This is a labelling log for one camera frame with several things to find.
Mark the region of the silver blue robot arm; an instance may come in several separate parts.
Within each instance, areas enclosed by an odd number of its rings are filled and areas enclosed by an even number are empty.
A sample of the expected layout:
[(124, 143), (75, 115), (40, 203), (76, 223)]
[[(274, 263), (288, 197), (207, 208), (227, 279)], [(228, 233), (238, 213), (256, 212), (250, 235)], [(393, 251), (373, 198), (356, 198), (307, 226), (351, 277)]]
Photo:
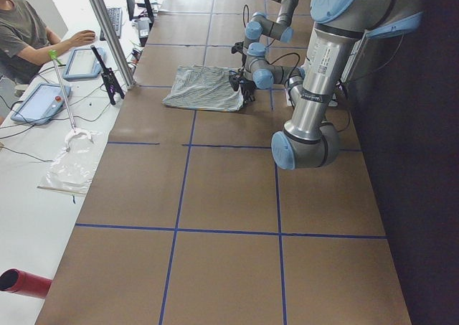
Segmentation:
[(354, 44), (363, 37), (381, 39), (410, 33), (419, 27), (422, 0), (311, 0), (313, 31), (302, 67), (270, 64), (261, 36), (288, 42), (299, 0), (273, 0), (280, 12), (275, 21), (263, 13), (252, 16), (239, 47), (245, 61), (240, 87), (268, 89), (283, 85), (293, 104), (292, 118), (271, 141), (281, 169), (316, 168), (334, 161), (339, 135), (325, 119), (333, 91)]
[(267, 14), (261, 11), (255, 12), (250, 21), (245, 24), (244, 39), (234, 46), (234, 51), (242, 54), (242, 66), (245, 66), (249, 45), (259, 42), (262, 35), (280, 42), (289, 42), (293, 37), (291, 23), (295, 8), (299, 0), (271, 0), (280, 5), (277, 19), (275, 21), (268, 18)]

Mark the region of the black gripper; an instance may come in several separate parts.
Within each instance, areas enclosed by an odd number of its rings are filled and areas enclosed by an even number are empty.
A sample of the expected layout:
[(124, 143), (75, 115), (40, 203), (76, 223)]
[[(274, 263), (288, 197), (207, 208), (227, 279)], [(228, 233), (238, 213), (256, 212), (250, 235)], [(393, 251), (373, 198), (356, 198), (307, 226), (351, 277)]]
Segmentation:
[(241, 48), (241, 54), (242, 54), (242, 69), (245, 69), (246, 61), (247, 61), (247, 48), (243, 47)]
[(245, 77), (241, 77), (239, 81), (239, 86), (241, 88), (241, 93), (243, 95), (243, 104), (248, 105), (249, 103), (254, 102), (256, 84), (253, 81), (246, 79)]

